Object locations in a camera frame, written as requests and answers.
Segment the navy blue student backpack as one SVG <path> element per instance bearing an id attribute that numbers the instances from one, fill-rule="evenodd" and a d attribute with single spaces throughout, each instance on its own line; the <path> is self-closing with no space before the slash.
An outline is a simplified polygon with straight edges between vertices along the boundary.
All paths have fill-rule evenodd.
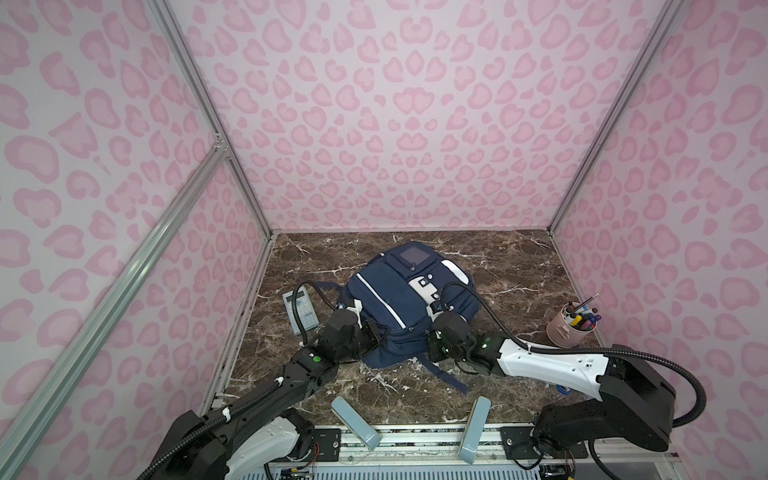
<path id="1" fill-rule="evenodd" d="M 321 282 L 322 289 L 339 293 L 337 304 L 352 299 L 363 304 L 361 320 L 374 320 L 387 328 L 382 344 L 362 361 L 384 369 L 415 359 L 430 373 L 463 394 L 468 387 L 441 370 L 427 357 L 433 322 L 426 306 L 439 298 L 470 323 L 480 309 L 471 275 L 455 262 L 421 242 L 408 242 L 379 253 L 344 285 Z"/>

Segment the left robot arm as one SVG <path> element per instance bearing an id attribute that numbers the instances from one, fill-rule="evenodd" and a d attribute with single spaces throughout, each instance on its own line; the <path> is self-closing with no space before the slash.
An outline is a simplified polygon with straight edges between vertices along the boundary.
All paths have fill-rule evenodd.
<path id="1" fill-rule="evenodd" d="M 302 347 L 290 361 L 234 402 L 199 416 L 187 411 L 166 434 L 140 479 L 225 479 L 230 460 L 260 429 L 295 404 L 335 380 L 339 367 L 363 359 L 378 348 L 384 329 L 363 312 L 362 302 L 344 296 L 333 282 L 303 281 L 331 308 L 322 331 L 311 338 L 298 312 L 299 288 L 291 294 L 291 309 Z"/>

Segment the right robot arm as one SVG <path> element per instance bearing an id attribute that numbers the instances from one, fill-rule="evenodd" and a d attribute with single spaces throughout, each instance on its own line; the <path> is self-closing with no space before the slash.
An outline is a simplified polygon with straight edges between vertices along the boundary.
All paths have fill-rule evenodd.
<path id="1" fill-rule="evenodd" d="M 618 344 L 558 349 L 509 331 L 484 335 L 445 296 L 440 292 L 427 305 L 431 360 L 452 359 L 475 374 L 529 378 L 585 395 L 580 403 L 547 405 L 538 414 L 527 442 L 544 455 L 605 438 L 664 452 L 672 431 L 705 411 L 703 384 L 671 360 Z"/>

